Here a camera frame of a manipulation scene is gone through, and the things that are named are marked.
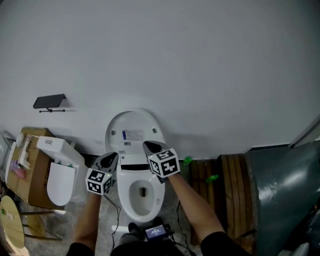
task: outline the cardboard box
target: cardboard box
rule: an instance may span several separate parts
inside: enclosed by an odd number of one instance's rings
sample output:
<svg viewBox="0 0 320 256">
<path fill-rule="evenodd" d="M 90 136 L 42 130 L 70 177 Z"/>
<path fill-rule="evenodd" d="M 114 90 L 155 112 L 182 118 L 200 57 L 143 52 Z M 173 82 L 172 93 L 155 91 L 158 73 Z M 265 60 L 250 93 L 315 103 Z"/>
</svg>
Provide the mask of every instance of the cardboard box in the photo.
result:
<svg viewBox="0 0 320 256">
<path fill-rule="evenodd" d="M 38 138 L 35 137 L 54 137 L 54 135 L 46 128 L 24 127 L 21 132 L 25 136 L 34 135 L 26 150 L 29 154 L 27 161 L 30 163 L 30 168 L 26 169 L 25 178 L 18 177 L 14 171 L 10 170 L 7 177 L 7 187 L 31 206 L 63 210 L 63 206 L 55 205 L 48 197 L 47 183 L 50 164 L 53 160 L 37 148 Z M 18 160 L 19 153 L 20 148 L 15 147 L 12 160 Z"/>
</svg>

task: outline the green object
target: green object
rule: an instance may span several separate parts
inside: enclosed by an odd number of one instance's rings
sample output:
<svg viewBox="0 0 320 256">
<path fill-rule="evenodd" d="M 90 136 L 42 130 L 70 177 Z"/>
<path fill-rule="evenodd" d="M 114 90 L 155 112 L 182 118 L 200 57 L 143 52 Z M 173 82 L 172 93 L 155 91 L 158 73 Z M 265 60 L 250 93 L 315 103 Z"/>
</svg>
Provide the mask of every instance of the green object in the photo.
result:
<svg viewBox="0 0 320 256">
<path fill-rule="evenodd" d="M 192 157 L 187 156 L 187 157 L 183 160 L 182 165 L 183 165 L 183 166 L 188 166 L 191 162 L 192 162 Z"/>
<path fill-rule="evenodd" d="M 207 178 L 207 179 L 205 180 L 205 182 L 206 182 L 206 183 L 213 182 L 213 181 L 215 181 L 216 179 L 218 179 L 218 177 L 219 177 L 218 174 L 216 174 L 216 175 L 211 175 L 209 178 Z"/>
</svg>

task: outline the white toilet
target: white toilet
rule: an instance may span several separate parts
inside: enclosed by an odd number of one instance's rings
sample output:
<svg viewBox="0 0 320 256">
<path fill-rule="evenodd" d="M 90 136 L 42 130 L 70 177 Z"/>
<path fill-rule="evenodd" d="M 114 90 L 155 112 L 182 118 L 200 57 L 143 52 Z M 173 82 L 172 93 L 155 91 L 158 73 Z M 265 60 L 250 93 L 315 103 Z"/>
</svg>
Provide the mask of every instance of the white toilet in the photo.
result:
<svg viewBox="0 0 320 256">
<path fill-rule="evenodd" d="M 84 157 L 61 138 L 40 136 L 36 147 L 54 159 L 46 185 L 50 200 L 57 206 L 85 201 L 88 168 Z"/>
<path fill-rule="evenodd" d="M 119 153 L 116 176 L 122 208 L 140 223 L 158 215 L 165 196 L 165 184 L 149 170 L 144 141 L 165 143 L 157 121 L 141 108 L 119 113 L 106 130 L 106 151 Z"/>
</svg>

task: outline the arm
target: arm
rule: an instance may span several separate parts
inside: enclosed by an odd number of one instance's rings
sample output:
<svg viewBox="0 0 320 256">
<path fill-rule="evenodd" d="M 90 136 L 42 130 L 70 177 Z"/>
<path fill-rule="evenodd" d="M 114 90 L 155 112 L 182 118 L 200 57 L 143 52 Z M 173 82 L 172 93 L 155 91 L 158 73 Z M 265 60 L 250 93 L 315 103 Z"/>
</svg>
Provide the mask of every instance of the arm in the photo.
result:
<svg viewBox="0 0 320 256">
<path fill-rule="evenodd" d="M 214 232 L 225 232 L 215 211 L 179 174 L 168 177 L 200 242 Z"/>
<path fill-rule="evenodd" d="M 76 222 L 73 236 L 74 243 L 84 244 L 92 251 L 96 249 L 100 203 L 100 195 L 89 193 L 84 209 Z"/>
</svg>

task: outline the wooden pallet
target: wooden pallet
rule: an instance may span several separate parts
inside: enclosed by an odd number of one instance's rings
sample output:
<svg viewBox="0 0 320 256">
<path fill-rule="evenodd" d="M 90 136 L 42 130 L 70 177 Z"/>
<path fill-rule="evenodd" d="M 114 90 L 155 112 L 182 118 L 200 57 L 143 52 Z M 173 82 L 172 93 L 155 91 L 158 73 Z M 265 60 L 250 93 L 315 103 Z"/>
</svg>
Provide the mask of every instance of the wooden pallet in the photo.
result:
<svg viewBox="0 0 320 256">
<path fill-rule="evenodd" d="M 206 183 L 212 175 L 219 175 Z M 217 160 L 194 160 L 190 165 L 192 188 L 214 209 L 230 238 L 247 252 L 255 247 L 251 182 L 243 154 L 221 155 Z M 191 244 L 200 245 L 191 227 Z"/>
</svg>

